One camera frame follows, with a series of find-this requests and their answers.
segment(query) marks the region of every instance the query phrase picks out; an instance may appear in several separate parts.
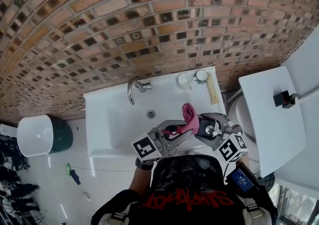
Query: brick wall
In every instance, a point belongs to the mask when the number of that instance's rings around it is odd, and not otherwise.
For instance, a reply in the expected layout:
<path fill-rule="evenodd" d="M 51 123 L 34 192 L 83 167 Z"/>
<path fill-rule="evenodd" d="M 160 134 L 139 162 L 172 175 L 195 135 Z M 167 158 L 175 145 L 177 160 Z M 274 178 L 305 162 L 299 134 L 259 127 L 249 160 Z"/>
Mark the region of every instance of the brick wall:
<path fill-rule="evenodd" d="M 0 119 L 84 115 L 83 93 L 215 65 L 221 89 L 280 65 L 318 0 L 1 0 Z"/>

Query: sink basin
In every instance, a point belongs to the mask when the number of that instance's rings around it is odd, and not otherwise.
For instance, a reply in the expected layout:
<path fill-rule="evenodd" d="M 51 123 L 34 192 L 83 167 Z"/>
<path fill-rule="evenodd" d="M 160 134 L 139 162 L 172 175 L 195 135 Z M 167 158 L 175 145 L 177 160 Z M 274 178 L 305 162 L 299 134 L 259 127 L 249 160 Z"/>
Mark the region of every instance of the sink basin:
<path fill-rule="evenodd" d="M 153 88 L 144 93 L 140 93 L 133 86 L 134 105 L 128 99 L 127 83 L 84 94 L 89 155 L 94 158 L 135 155 L 130 142 L 165 120 L 183 120 L 181 109 L 187 102 L 194 106 L 198 114 L 226 113 L 215 67 L 203 70 L 212 73 L 220 100 L 218 104 L 210 104 L 206 84 L 193 82 L 192 89 L 181 90 L 176 82 L 181 73 L 151 78 Z M 197 71 L 190 70 L 185 73 L 193 76 Z M 155 112 L 154 118 L 148 117 L 149 111 Z M 191 136 L 177 148 L 177 152 L 204 146 L 204 143 Z"/>

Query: chrome faucet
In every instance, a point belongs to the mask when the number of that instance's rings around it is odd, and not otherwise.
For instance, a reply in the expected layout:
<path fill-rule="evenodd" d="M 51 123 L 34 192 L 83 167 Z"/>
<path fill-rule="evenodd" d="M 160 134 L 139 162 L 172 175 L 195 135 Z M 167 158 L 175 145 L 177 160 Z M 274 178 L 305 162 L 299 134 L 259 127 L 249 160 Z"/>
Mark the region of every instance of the chrome faucet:
<path fill-rule="evenodd" d="M 152 88 L 152 85 L 150 83 L 150 79 L 149 79 L 149 82 L 148 83 L 144 83 L 142 84 L 141 82 L 135 80 L 135 79 L 131 79 L 129 81 L 129 84 L 128 84 L 128 96 L 129 96 L 129 100 L 131 102 L 131 104 L 135 104 L 135 101 L 133 99 L 133 94 L 132 94 L 132 84 L 135 83 L 135 87 L 138 88 L 138 90 L 141 92 L 141 93 L 144 93 L 147 89 L 151 89 Z"/>

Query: pink cloth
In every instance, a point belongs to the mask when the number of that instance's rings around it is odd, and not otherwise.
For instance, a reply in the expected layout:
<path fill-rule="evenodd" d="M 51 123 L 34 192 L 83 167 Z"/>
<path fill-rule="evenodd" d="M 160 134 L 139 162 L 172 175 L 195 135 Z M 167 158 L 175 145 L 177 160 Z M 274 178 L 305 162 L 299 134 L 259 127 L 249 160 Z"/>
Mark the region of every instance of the pink cloth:
<path fill-rule="evenodd" d="M 192 130 L 192 134 L 197 134 L 199 129 L 199 119 L 194 107 L 190 103 L 185 103 L 182 108 L 184 120 L 187 122 L 184 126 L 178 126 L 177 131 L 172 133 L 167 130 L 163 130 L 163 133 L 170 135 L 184 134 L 185 132 Z"/>

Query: black t-shirt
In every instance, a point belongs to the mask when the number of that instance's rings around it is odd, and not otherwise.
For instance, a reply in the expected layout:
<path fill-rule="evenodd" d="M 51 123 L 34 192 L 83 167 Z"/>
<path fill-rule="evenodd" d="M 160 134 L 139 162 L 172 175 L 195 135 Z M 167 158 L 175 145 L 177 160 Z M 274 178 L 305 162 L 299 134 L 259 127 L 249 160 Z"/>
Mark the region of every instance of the black t-shirt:
<path fill-rule="evenodd" d="M 276 224 L 277 209 L 265 188 L 261 186 L 260 194 L 253 198 Z M 130 207 L 130 225 L 245 224 L 244 205 L 224 185 L 219 162 L 206 155 L 161 160 L 145 199 L 135 191 L 124 190 L 93 215 L 91 225 L 98 225 L 104 214 L 123 212 L 133 202 L 137 203 Z"/>

